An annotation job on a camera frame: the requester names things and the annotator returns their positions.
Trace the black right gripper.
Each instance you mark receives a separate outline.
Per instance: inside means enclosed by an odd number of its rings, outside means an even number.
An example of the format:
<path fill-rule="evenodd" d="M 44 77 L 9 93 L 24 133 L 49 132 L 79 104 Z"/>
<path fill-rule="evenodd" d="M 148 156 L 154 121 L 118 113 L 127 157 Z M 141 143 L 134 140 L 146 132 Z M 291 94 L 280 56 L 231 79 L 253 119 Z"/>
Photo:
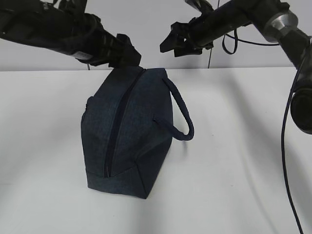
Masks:
<path fill-rule="evenodd" d="M 212 24 L 200 18 L 173 23 L 169 35 L 160 44 L 161 53 L 173 51 L 176 58 L 201 55 L 204 49 L 212 49 Z"/>

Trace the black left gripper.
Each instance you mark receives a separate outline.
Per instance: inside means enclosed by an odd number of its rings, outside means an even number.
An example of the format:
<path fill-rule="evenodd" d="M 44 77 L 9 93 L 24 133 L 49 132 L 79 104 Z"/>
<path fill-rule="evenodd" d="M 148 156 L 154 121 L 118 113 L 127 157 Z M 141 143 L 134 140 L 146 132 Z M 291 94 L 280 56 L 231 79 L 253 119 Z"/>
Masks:
<path fill-rule="evenodd" d="M 98 17 L 85 14 L 72 21 L 70 56 L 92 66 L 108 64 L 111 68 L 139 66 L 141 54 L 125 34 L 106 31 Z"/>

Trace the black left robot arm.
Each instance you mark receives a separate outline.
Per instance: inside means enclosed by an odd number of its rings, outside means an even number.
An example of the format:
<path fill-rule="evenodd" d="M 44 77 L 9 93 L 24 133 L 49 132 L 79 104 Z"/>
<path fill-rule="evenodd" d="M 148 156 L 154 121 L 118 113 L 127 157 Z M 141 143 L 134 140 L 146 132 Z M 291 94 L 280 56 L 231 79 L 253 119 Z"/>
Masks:
<path fill-rule="evenodd" d="M 1 39 L 74 57 L 89 66 L 138 66 L 141 54 L 125 34 L 112 35 L 86 13 L 85 0 L 2 0 Z"/>

